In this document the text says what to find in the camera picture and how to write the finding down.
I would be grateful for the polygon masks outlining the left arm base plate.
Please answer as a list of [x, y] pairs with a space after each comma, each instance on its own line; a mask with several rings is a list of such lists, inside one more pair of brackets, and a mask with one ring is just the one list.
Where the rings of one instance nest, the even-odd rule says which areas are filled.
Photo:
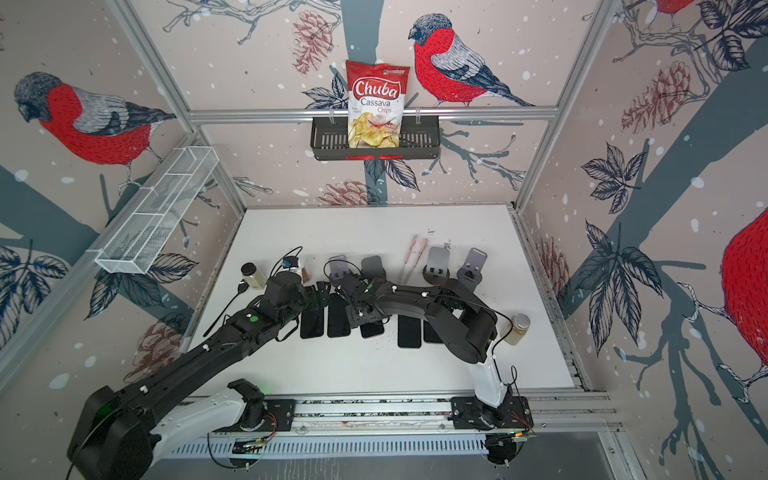
[[297, 402], [294, 399], [267, 398], [259, 406], [251, 402], [246, 405], [240, 420], [215, 433], [288, 432], [292, 428]]

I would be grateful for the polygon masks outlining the black folding phone stand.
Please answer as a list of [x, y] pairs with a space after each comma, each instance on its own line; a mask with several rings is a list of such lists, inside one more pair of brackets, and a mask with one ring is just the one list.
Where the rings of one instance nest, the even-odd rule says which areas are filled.
[[382, 259], [379, 255], [369, 256], [361, 260], [361, 276], [367, 280], [386, 279]]

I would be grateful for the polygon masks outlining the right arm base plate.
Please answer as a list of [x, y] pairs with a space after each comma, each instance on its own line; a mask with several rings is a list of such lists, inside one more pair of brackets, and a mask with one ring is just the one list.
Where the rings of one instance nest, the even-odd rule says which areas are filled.
[[498, 407], [491, 407], [476, 397], [453, 397], [450, 404], [448, 420], [457, 430], [528, 431], [534, 425], [526, 397], [508, 394]]

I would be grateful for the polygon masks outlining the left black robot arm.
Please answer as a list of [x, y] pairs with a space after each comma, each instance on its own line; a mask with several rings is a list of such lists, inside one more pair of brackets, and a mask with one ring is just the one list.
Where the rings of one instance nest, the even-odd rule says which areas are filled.
[[86, 479], [139, 479], [160, 459], [205, 433], [236, 424], [256, 427], [264, 413], [261, 391], [236, 380], [211, 400], [184, 401], [247, 358], [305, 311], [329, 303], [331, 286], [304, 285], [284, 271], [263, 294], [232, 314], [210, 337], [146, 378], [118, 391], [105, 386], [85, 402], [67, 449], [72, 468]]

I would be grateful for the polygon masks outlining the black phone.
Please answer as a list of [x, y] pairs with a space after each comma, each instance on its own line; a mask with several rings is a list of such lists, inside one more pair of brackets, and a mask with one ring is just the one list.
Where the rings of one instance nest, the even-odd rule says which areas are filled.
[[327, 313], [327, 336], [329, 338], [342, 338], [350, 335], [351, 327], [346, 311], [347, 306], [348, 302], [339, 294], [330, 295]]
[[325, 311], [323, 309], [305, 311], [300, 319], [300, 338], [313, 339], [325, 333]]
[[422, 321], [418, 318], [399, 315], [397, 344], [402, 349], [419, 349], [422, 346]]
[[429, 322], [426, 322], [426, 321], [422, 322], [422, 331], [423, 331], [423, 341], [425, 343], [430, 343], [430, 344], [443, 343], [440, 336], [437, 334], [437, 332], [434, 330], [434, 328]]

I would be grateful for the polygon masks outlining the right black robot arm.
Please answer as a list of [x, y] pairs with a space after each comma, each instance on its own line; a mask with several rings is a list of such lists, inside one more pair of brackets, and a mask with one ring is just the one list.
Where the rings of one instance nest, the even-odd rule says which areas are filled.
[[397, 285], [388, 280], [343, 277], [338, 293], [348, 302], [350, 326], [406, 316], [427, 322], [448, 351], [468, 365], [478, 401], [502, 405], [507, 388], [490, 353], [497, 338], [500, 313], [456, 279], [440, 286]]

